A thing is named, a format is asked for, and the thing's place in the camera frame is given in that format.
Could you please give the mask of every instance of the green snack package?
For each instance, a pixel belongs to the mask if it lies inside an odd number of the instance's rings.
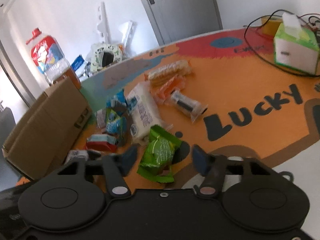
[[[171,162],[174,152],[182,141],[162,127],[154,125],[150,129],[149,144],[140,161],[137,173],[151,181],[174,182]]]

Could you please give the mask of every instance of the painted table surface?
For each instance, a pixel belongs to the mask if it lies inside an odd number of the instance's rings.
[[[138,161],[125,178],[131,191],[188,185],[197,176],[189,154],[194,144],[214,154],[255,157],[276,171],[294,174],[294,182],[311,203],[302,229],[319,239],[320,80],[297,77],[268,65],[250,51],[243,36],[244,29],[209,33],[149,51],[87,79],[81,92],[97,111],[105,107],[108,95],[122,87],[128,94],[144,80],[145,71],[188,60],[193,74],[187,76],[183,93],[208,104],[208,111],[203,120],[191,124],[175,108],[159,106],[162,119],[173,124],[170,132],[182,133],[182,155],[186,158],[172,166],[173,184],[158,184],[136,173],[141,148]],[[273,60],[272,38],[252,29],[248,40],[256,51]],[[86,138],[96,132],[95,122],[89,123],[74,148],[83,148]],[[103,187],[102,178],[97,184]]]

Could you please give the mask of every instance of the red bottle cap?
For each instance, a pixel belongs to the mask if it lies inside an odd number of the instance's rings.
[[[39,28],[35,28],[32,31],[32,38],[30,40],[26,41],[26,45],[28,45],[32,40],[34,40],[36,37],[38,37],[42,32],[39,30]]]

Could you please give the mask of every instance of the large water bottle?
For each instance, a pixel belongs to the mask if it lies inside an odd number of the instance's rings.
[[[49,84],[55,84],[59,80],[70,77],[74,85],[78,89],[81,88],[79,78],[53,37],[43,34],[39,28],[36,28],[32,32],[32,38],[26,44],[32,46],[33,62]]]

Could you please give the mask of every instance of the door frame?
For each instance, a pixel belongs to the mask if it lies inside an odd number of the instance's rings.
[[[144,9],[146,10],[146,13],[148,15],[149,21],[151,23],[153,31],[154,31],[154,33],[156,35],[157,40],[158,40],[159,46],[165,45],[164,44],[164,39],[163,39],[162,34],[160,32],[160,28],[159,28],[159,26],[157,24],[157,21],[156,21],[156,18],[154,16],[154,14],[152,12],[149,0],[141,0],[141,2],[143,4]],[[221,21],[221,16],[220,16],[220,11],[219,11],[217,0],[213,0],[213,4],[214,4],[214,7],[215,7],[216,15],[218,17],[219,28],[220,28],[220,30],[222,30],[223,26],[222,26],[222,21]]]
[[[32,95],[26,84],[22,81],[17,71],[13,67],[11,60],[9,59],[2,42],[0,41],[0,67],[4,70],[4,73],[8,77],[9,81],[18,92],[19,96],[30,107],[35,101],[35,97]]]

